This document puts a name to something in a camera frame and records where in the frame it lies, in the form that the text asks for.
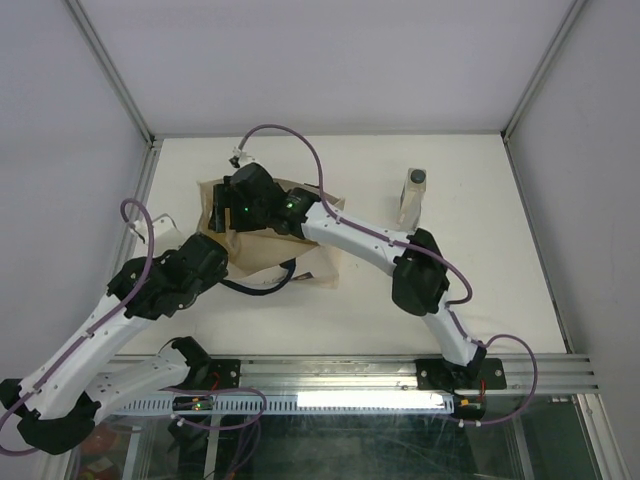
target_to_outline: white table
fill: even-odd
[[[511,168],[498,135],[325,136],[310,139],[325,168],[326,189],[346,211],[394,227],[409,167],[425,168],[421,226],[472,282],[475,297],[457,310],[470,332],[512,333],[534,351],[565,352]],[[196,181],[232,173],[237,138],[164,141],[148,207],[168,213],[185,234],[200,215]],[[255,137],[245,149],[274,176],[315,183],[313,160],[292,137]],[[144,247],[136,246],[136,255]],[[451,293],[463,293],[451,278]],[[391,279],[342,255],[336,290],[291,284],[256,298],[214,287],[189,310],[161,318],[122,353],[155,353],[174,336],[192,335],[212,354],[420,354],[439,346],[423,322],[391,300]],[[522,352],[501,342],[495,351]]]

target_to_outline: white wall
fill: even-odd
[[[92,310],[142,156],[63,3],[1,2],[0,379],[30,373]],[[23,445],[13,425],[0,441]],[[33,462],[0,457],[0,476],[32,478]]]
[[[83,0],[154,133],[500,130],[571,0]]]
[[[592,2],[512,151],[562,318],[640,476],[640,3]]]

